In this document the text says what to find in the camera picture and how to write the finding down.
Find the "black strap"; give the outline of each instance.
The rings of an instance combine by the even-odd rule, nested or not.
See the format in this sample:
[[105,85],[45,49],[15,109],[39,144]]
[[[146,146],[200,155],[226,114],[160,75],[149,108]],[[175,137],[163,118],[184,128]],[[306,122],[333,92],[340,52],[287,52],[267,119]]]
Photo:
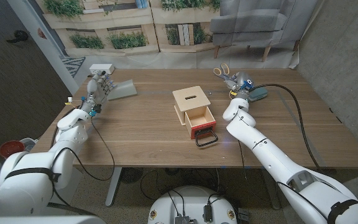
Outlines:
[[336,202],[331,207],[331,212],[328,214],[327,224],[335,224],[335,220],[338,215],[342,215],[346,210],[349,209],[350,206],[358,204],[358,201],[349,199],[344,202]]
[[61,174],[53,173],[52,170],[50,170],[48,168],[37,167],[37,168],[26,168],[26,169],[12,171],[5,177],[5,179],[8,179],[10,177],[13,177],[15,175],[20,175],[20,174],[36,174],[36,173],[47,174],[49,179],[54,182],[57,182],[57,179],[61,175]]

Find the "black drawer handle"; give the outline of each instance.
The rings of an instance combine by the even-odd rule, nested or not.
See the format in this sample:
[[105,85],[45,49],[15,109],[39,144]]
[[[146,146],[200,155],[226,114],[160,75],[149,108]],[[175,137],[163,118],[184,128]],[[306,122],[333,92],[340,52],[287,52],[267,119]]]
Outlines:
[[[210,142],[204,143],[204,144],[198,144],[198,136],[199,136],[199,135],[202,135],[202,134],[206,134],[206,133],[212,133],[212,134],[215,136],[215,139],[212,140],[212,141],[210,141]],[[195,136],[196,136],[196,145],[197,145],[198,147],[203,147],[203,146],[206,146],[206,145],[209,145],[209,144],[212,144],[212,143],[218,141],[218,137],[217,137],[217,135],[214,133],[214,131],[212,131],[212,127],[209,127],[209,128],[206,128],[206,129],[202,129],[202,130],[199,130],[199,131],[196,131],[196,132],[195,132]]]

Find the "gray object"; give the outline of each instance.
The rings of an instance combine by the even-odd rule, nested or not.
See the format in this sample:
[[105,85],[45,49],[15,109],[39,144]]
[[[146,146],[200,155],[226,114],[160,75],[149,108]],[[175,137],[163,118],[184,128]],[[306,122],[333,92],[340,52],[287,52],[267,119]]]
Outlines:
[[115,100],[118,98],[136,95],[136,88],[134,86],[134,82],[132,80],[124,81],[122,83],[118,83],[117,86],[111,90],[107,99],[109,101]]
[[267,96],[267,90],[264,87],[260,87],[249,93],[248,100],[250,102],[255,102],[261,100]]
[[297,41],[295,50],[316,3],[317,0],[221,0],[221,16],[211,20],[213,44],[266,47],[264,59],[271,46],[283,42]]

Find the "drawer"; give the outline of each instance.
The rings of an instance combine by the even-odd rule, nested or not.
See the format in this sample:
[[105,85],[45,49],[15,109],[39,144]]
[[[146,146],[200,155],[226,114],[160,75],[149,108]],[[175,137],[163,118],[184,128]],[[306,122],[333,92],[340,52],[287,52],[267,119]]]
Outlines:
[[209,108],[202,106],[185,112],[185,124],[190,138],[194,139],[196,131],[208,128],[215,131],[216,121]]

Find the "small metal piece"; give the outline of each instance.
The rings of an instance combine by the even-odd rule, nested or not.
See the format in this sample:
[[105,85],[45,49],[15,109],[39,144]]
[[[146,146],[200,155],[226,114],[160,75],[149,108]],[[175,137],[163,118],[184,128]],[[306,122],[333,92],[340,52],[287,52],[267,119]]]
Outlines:
[[228,210],[227,211],[227,216],[230,218],[230,219],[233,219],[236,217],[236,214],[233,212],[233,210]]
[[190,224],[190,217],[183,217],[179,215],[175,217],[175,224]]
[[156,211],[156,210],[152,210],[152,211],[150,212],[150,218],[151,218],[151,219],[154,219],[155,217],[157,217],[157,211]]

